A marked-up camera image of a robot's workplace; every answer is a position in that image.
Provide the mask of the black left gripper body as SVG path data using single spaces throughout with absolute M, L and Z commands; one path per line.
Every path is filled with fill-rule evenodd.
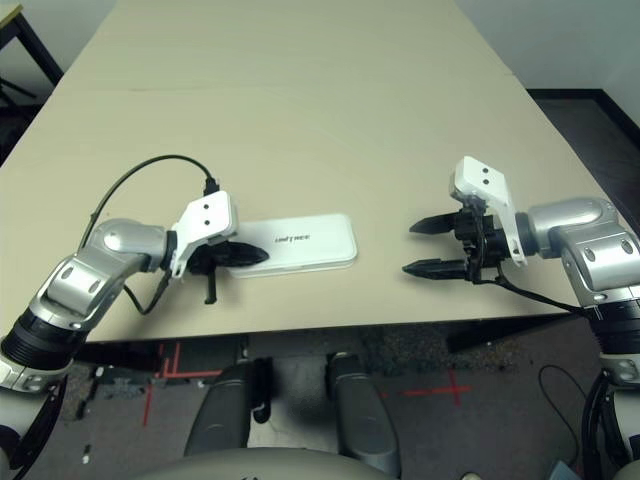
M 213 305 L 217 302 L 216 269 L 218 261 L 224 256 L 224 246 L 202 245 L 196 249 L 188 261 L 188 272 L 194 276 L 204 276 L 207 280 L 204 303 Z

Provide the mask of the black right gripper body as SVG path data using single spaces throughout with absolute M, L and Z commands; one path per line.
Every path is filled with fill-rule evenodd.
M 454 219 L 454 236 L 466 254 L 467 281 L 483 281 L 485 268 L 497 268 L 508 256 L 506 237 L 485 202 L 464 202 Z

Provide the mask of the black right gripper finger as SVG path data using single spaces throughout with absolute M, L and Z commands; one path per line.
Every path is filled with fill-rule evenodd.
M 402 270 L 409 275 L 425 279 L 465 279 L 467 277 L 467 265 L 464 260 L 417 260 L 403 266 Z
M 456 217 L 456 213 L 426 217 L 414 223 L 409 231 L 418 234 L 448 233 L 455 228 Z

